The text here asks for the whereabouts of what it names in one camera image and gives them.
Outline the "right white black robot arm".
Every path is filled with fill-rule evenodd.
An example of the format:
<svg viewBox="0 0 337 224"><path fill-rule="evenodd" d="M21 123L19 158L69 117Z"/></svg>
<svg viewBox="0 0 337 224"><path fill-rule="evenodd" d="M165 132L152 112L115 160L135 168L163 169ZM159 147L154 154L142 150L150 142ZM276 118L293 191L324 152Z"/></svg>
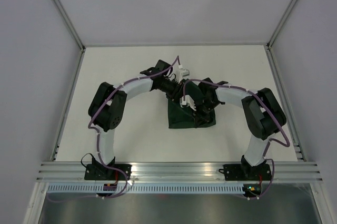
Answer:
<svg viewBox="0 0 337 224"><path fill-rule="evenodd" d="M214 125L215 109L219 105L230 104L241 108L251 138L236 170L244 180L256 179L259 175L270 179L270 167L265 155L270 143L275 141L272 136L281 133L284 141L278 141L278 144L290 146L282 128L286 124L286 116L273 92L269 88L252 91L228 82L213 83L209 78L199 80L197 87L201 97L194 98L185 90L183 99L192 109L196 125Z"/></svg>

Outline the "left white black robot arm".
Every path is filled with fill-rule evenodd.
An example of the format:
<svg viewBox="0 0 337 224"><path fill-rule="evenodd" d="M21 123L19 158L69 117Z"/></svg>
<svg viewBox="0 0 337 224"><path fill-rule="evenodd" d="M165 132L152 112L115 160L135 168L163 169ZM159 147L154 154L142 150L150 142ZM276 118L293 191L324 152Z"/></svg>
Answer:
<svg viewBox="0 0 337 224"><path fill-rule="evenodd" d="M115 164L113 150L115 130L122 121L126 102L157 89L174 97L179 84L170 80L170 74L175 64L184 71L179 57L176 57L171 64L159 60L154 67L116 86L107 82L99 85L88 109L91 118L88 129L96 131L96 155L90 154L90 164L82 164L86 168L85 180L114 180L118 175L128 180L129 170L124 165Z"/></svg>

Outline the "dark green cloth napkin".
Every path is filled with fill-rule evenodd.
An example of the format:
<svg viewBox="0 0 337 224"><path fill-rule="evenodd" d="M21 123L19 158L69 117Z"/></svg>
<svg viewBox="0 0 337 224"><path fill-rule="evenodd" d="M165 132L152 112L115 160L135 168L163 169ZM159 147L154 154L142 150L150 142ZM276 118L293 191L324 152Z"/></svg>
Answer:
<svg viewBox="0 0 337 224"><path fill-rule="evenodd" d="M167 116L169 129L208 128L216 124L214 109L206 101L206 84L189 82L186 85L186 96L189 95L195 109L189 106L181 107L180 102L168 98Z"/></svg>

